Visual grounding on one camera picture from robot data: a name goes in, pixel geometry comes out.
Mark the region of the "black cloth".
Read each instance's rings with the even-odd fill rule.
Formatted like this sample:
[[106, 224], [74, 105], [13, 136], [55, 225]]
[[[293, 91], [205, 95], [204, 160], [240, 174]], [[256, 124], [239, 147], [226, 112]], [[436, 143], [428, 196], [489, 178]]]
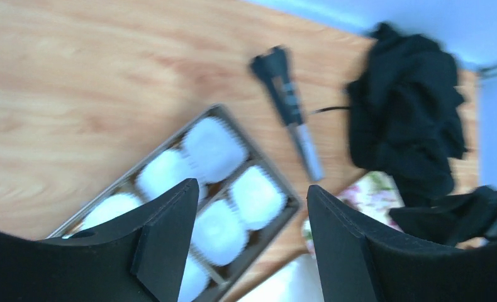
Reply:
[[390, 175], [407, 206], [429, 206], [455, 186], [450, 159], [467, 152], [455, 58], [388, 23], [373, 33], [360, 77], [347, 84], [352, 163]]

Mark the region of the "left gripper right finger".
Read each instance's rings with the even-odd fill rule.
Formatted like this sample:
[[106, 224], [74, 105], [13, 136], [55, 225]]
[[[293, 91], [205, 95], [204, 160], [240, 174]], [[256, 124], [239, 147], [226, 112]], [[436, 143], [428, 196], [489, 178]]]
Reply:
[[497, 301], [497, 242], [463, 250], [399, 232], [309, 187], [325, 301]]

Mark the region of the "brown compartment chocolate box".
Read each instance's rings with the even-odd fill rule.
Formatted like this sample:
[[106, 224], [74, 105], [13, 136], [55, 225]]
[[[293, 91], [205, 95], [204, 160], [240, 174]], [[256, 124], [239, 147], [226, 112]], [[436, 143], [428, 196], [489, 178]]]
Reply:
[[[240, 137], [244, 146], [248, 150], [247, 160], [237, 168], [232, 175], [225, 180], [215, 183], [208, 183], [204, 179], [208, 195], [201, 203], [198, 203], [196, 218], [213, 202], [225, 199], [230, 206], [237, 212], [238, 219], [242, 222], [246, 231], [248, 231], [248, 242], [243, 252], [230, 264], [226, 266], [215, 266], [204, 258], [193, 246], [189, 250], [189, 254], [193, 256], [209, 274], [209, 283], [206, 289], [194, 301], [220, 301], [235, 283], [244, 275], [245, 271], [255, 262], [261, 253], [272, 243], [282, 229], [289, 223], [293, 216], [301, 207], [301, 200], [295, 193], [292, 185], [287, 182], [285, 177], [276, 169], [270, 159], [263, 153], [261, 148], [248, 136], [241, 127], [240, 123], [234, 118], [231, 112], [224, 104], [215, 104], [202, 112], [195, 119], [190, 121], [181, 130], [176, 132], [167, 141], [153, 150], [144, 159], [139, 161], [128, 172], [116, 180], [112, 185], [105, 189], [99, 196], [84, 205], [75, 215], [67, 220], [62, 226], [58, 227], [53, 235], [56, 237], [68, 238], [77, 232], [85, 216], [89, 214], [100, 202], [104, 199], [119, 193], [130, 193], [138, 196], [141, 202], [146, 202], [148, 199], [144, 197], [135, 185], [135, 180], [139, 172], [156, 156], [167, 149], [178, 149], [188, 157], [186, 151], [182, 147], [182, 140], [187, 131], [200, 119], [215, 116], [223, 119], [229, 127]], [[282, 212], [272, 220], [265, 228], [260, 230], [249, 230], [241, 220], [237, 207], [233, 203], [229, 188], [232, 182], [240, 176], [248, 167], [259, 165], [270, 175], [274, 182], [286, 193], [288, 199]]]

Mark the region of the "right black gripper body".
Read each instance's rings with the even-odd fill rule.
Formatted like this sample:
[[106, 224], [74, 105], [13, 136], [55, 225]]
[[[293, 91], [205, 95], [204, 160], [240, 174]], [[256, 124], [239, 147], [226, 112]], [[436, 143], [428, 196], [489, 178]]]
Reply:
[[392, 208], [389, 216], [403, 232], [443, 245], [497, 241], [497, 191], [489, 186], [446, 196], [434, 207]]

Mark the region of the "metallic box lid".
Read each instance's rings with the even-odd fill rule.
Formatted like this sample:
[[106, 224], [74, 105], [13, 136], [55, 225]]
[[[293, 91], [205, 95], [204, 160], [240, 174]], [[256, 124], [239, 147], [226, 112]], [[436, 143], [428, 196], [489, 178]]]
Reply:
[[241, 302], [324, 302], [316, 260], [303, 254], [288, 262]]

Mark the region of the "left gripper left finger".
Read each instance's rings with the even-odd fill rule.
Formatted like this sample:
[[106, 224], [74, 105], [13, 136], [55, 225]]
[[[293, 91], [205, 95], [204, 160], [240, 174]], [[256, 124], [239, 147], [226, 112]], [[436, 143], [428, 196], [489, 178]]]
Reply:
[[198, 195], [183, 180], [67, 239], [0, 232], [0, 301], [177, 301]]

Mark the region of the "white paper cup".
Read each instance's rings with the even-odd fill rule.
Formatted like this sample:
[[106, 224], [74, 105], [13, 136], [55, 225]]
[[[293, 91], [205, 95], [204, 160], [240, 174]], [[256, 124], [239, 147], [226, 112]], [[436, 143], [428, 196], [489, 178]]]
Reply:
[[191, 255], [187, 256], [178, 302], [194, 301], [208, 286], [207, 270]]
[[182, 147], [208, 183], [225, 180], [249, 156], [240, 137], [215, 116], [196, 122], [183, 138]]
[[191, 238], [194, 248], [215, 266], [233, 262], [248, 240], [248, 231], [225, 199], [211, 203], [196, 218]]
[[201, 203], [208, 195], [203, 177], [182, 151], [170, 148], [156, 156], [139, 172], [135, 185], [151, 201], [188, 178], [197, 179], [198, 203]]
[[230, 196], [249, 230], [265, 228], [282, 212], [288, 199], [263, 167], [252, 165], [230, 185]]
[[130, 193], [114, 194], [100, 202], [83, 219], [79, 231], [92, 228], [141, 206], [138, 196]]

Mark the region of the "floral rectangular tray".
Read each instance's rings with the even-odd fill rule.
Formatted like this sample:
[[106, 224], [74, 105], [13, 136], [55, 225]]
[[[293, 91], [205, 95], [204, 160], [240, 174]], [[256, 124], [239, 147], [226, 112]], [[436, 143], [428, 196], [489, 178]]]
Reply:
[[[402, 229], [389, 216], [390, 209], [404, 206], [391, 176], [383, 172], [368, 172], [338, 193], [337, 198], [356, 211], [402, 232]], [[303, 222], [301, 234], [308, 252], [316, 260], [309, 218]], [[456, 246], [459, 249], [473, 249], [485, 246], [487, 243], [489, 242], [484, 237], [474, 237], [465, 241], [459, 240]]]

